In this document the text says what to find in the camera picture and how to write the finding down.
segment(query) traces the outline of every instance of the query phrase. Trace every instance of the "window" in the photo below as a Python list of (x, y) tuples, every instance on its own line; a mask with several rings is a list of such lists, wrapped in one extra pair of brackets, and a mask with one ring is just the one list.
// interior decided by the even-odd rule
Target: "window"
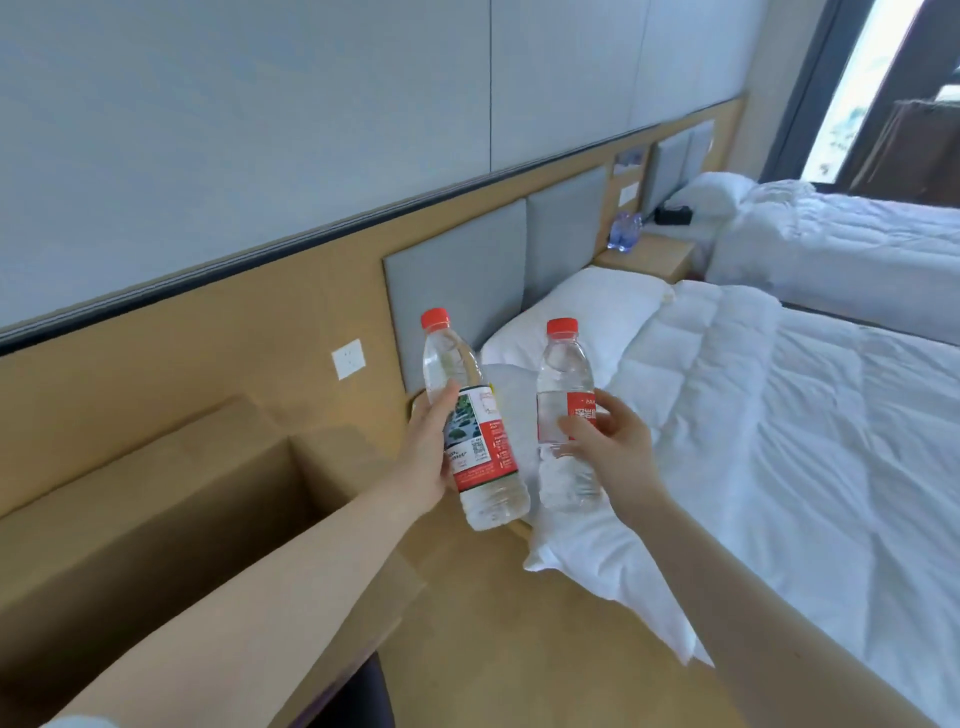
[[(802, 179), (833, 184), (924, 0), (876, 0), (833, 94)], [(960, 86), (951, 86), (960, 90)]]

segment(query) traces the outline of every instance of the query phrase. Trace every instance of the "gray upholstered panel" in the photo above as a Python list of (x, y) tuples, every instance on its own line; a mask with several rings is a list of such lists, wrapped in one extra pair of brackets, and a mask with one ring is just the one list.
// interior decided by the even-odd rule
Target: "gray upholstered panel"
[(643, 217), (654, 210), (670, 195), (684, 186), (686, 152), (690, 148), (690, 129), (662, 139), (654, 146), (647, 168), (647, 182), (643, 187)]
[(690, 130), (690, 146), (686, 150), (684, 173), (681, 176), (681, 186), (686, 187), (694, 177), (704, 171), (704, 162), (713, 146), (713, 119), (698, 124)]
[(520, 312), (526, 242), (526, 205), (517, 200), (384, 258), (408, 393), (423, 388), (423, 311), (445, 308), (457, 333), (479, 349)]
[(527, 198), (528, 308), (593, 260), (607, 168), (596, 167)]

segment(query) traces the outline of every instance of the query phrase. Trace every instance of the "left hand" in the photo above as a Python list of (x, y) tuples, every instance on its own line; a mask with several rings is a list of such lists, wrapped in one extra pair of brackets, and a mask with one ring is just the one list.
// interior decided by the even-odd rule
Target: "left hand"
[(460, 386), (451, 379), (433, 404), (421, 394), (414, 401), (395, 475), (402, 487), (426, 513), (440, 502), (450, 481), (449, 464), (444, 456), (444, 425), (460, 397)]

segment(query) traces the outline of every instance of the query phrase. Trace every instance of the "wooden furniture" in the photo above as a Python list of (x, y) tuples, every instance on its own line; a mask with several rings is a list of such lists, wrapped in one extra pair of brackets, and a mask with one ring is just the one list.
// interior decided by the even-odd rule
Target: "wooden furniture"
[(598, 255), (594, 265), (631, 273), (643, 273), (676, 283), (690, 272), (693, 243), (660, 235), (643, 235), (629, 253), (607, 250)]

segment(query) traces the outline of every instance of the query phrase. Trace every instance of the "forearm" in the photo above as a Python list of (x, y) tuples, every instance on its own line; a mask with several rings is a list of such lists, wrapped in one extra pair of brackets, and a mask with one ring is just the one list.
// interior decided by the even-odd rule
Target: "forearm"
[(751, 725), (927, 726), (664, 493), (621, 504)]
[(377, 484), (156, 630), (62, 715), (262, 728), (423, 510)]

